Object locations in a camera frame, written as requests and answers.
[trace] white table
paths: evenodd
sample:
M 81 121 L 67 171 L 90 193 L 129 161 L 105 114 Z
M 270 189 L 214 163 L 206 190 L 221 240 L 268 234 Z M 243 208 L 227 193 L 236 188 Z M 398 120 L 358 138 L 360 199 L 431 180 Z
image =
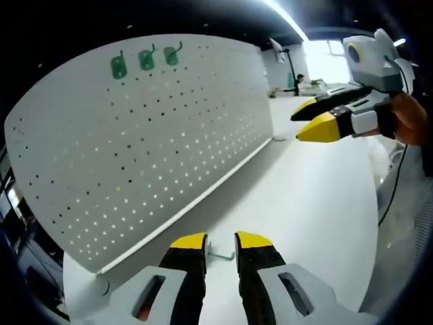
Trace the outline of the white table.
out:
M 378 213 L 373 176 L 362 139 L 333 144 L 294 139 L 302 123 L 290 114 L 305 97 L 271 100 L 276 135 L 271 142 L 198 206 L 156 239 L 109 271 L 114 290 L 146 265 L 157 265 L 174 239 L 207 231 L 219 253 L 234 251 L 233 233 L 271 239 L 286 263 L 298 263 L 332 286 L 337 300 L 357 311 L 375 261 Z M 64 257 L 64 292 L 74 324 L 102 308 L 95 276 Z M 201 324 L 247 324 L 235 261 L 208 267 Z

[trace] black cable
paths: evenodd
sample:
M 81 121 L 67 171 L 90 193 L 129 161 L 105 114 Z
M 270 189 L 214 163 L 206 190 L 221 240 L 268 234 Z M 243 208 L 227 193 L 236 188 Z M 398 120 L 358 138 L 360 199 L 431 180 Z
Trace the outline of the black cable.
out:
M 400 177 L 401 165 L 403 165 L 403 159 L 405 158 L 406 151 L 407 151 L 407 145 L 405 146 L 405 149 L 403 150 L 403 154 L 401 155 L 400 164 L 398 165 L 397 176 L 396 176 L 396 179 L 395 179 L 394 189 L 392 190 L 392 194 L 391 194 L 390 202 L 388 203 L 388 206 L 386 207 L 386 210 L 385 210 L 385 212 L 384 212 L 382 218 L 381 218 L 380 221 L 379 221 L 379 225 L 378 225 L 378 227 L 380 227 L 380 225 L 382 224 L 382 222 L 384 222 L 385 217 L 386 217 L 386 214 L 387 214 L 388 211 L 390 210 L 390 207 L 391 207 L 392 201 L 394 200 L 394 195 L 395 195 L 395 192 L 396 192 L 396 189 L 397 189 L 398 179 L 399 179 L 399 177 Z
M 30 247 L 27 246 L 27 248 L 30 250 L 30 252 L 32 252 L 32 254 L 36 257 L 36 254 L 30 249 Z M 53 280 L 55 286 L 57 287 L 57 289 L 59 290 L 59 293 L 62 294 L 62 297 L 64 298 L 64 293 L 62 291 L 62 289 L 60 288 L 59 284 L 57 283 L 57 281 L 55 280 L 55 278 L 51 275 L 51 273 L 48 271 L 47 267 L 45 266 L 45 264 L 36 257 L 36 259 L 38 260 L 38 262 L 42 265 L 42 267 L 45 269 L 45 271 L 48 273 L 49 277 Z
M 62 272 L 62 269 L 58 269 L 56 266 L 44 261 L 38 254 L 36 254 L 34 251 L 32 251 L 32 249 L 30 248 L 29 244 L 26 244 L 26 247 L 30 250 L 30 252 L 39 260 L 39 262 L 44 263 L 45 265 L 48 265 L 50 267 L 52 267 L 54 270 L 56 270 L 57 272 Z

